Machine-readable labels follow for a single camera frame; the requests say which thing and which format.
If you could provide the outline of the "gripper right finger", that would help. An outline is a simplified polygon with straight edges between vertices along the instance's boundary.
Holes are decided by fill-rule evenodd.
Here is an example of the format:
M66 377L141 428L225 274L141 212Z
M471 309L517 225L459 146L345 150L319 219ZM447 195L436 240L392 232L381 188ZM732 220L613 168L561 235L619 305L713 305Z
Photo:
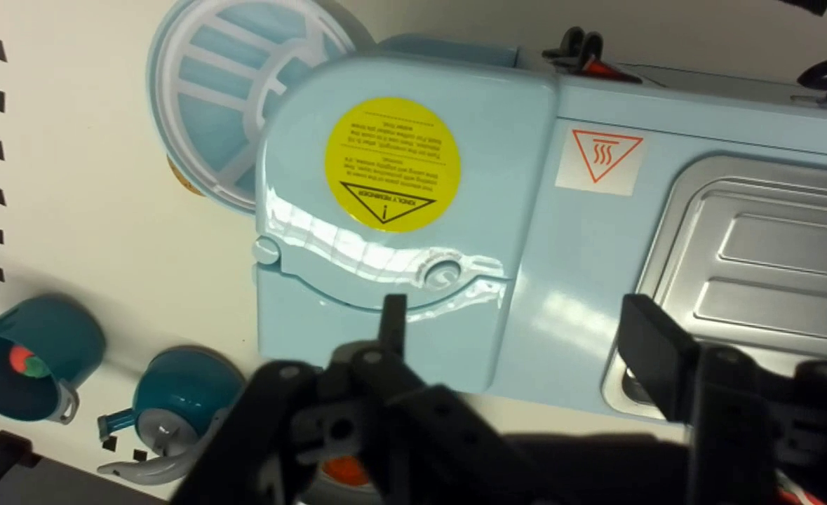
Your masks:
M664 419L691 431L685 505L782 505L779 476L827 505L827 361L770 372L696 341L644 294L622 298L617 346Z

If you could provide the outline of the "light blue rounded lid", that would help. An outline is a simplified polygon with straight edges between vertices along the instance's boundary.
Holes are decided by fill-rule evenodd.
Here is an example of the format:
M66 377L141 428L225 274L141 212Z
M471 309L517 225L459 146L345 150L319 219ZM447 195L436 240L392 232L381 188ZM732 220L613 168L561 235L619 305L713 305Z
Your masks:
M260 319L493 327L521 259L557 105L512 68L359 55L289 93L260 147Z

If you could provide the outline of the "silver griddle tray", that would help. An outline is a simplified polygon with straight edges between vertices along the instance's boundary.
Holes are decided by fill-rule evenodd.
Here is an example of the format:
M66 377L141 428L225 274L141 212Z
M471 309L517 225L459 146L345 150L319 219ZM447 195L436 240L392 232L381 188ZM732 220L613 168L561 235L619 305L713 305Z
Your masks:
M642 176L630 172L623 191L579 193L602 231L590 271L607 316L635 288L683 328L772 370L827 359L827 156L719 153Z

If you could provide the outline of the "teal toy kettle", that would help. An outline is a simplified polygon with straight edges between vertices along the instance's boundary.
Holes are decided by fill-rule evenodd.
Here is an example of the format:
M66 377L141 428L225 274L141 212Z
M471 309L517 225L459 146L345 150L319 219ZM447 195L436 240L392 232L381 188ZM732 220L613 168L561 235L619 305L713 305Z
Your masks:
M97 473L152 486L185 477L245 386L242 373L212 349L166 349L141 374L130 408L97 419L101 441L131 427L153 458L103 464Z

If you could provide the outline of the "teal toy pot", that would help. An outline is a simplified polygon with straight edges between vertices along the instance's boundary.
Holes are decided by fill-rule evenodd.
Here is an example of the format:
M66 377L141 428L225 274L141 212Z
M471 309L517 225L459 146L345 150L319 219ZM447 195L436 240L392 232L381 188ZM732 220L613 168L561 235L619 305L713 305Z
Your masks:
M7 361L13 345L34 352L51 376L16 374ZM106 348L95 317L63 295L37 295L0 314L0 415L20 422L73 422L77 389L102 364Z

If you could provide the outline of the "orange round toy piece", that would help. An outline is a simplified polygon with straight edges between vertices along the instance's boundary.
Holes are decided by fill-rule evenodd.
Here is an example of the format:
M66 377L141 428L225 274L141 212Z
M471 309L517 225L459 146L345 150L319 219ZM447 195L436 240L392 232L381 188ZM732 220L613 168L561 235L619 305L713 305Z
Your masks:
M330 459L321 464L321 472L330 480L351 489L362 489L370 486L370 479L362 464L355 457L339 457Z

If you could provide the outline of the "red and green toy ball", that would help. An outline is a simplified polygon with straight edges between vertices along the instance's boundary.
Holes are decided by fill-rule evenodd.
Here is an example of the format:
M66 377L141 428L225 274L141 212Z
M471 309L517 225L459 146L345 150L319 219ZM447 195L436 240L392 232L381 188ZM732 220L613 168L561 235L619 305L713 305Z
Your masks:
M45 362L21 345L13 345L9 349L7 361L10 368L19 376L31 379L44 379L51 376L51 370Z

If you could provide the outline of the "white round filter basket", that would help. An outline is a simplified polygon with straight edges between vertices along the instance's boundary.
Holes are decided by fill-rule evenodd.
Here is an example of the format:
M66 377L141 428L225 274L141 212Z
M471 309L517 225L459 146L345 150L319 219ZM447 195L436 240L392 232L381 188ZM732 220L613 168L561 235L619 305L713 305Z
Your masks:
M177 0L147 60L147 96L173 169L253 215L263 128L314 67L370 47L337 0Z

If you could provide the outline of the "black lever with red tip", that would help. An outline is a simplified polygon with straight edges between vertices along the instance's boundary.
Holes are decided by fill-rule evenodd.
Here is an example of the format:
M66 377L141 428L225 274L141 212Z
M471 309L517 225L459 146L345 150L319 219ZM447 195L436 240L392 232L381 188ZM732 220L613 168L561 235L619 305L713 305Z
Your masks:
M541 53L545 62L557 72L596 78L611 82L643 83L639 76L629 74L603 60L605 41L598 32L585 32L579 26L570 27L563 35L557 48L544 49Z

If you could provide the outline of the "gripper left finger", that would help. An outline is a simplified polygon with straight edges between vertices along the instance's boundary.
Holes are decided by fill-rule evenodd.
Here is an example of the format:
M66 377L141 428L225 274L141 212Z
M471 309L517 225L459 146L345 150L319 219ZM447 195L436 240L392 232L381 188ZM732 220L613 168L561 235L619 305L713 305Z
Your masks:
M377 336L323 370L257 370L170 505L299 505L350 457L382 505L530 505L522 455L446 386L404 361L407 298L384 298Z

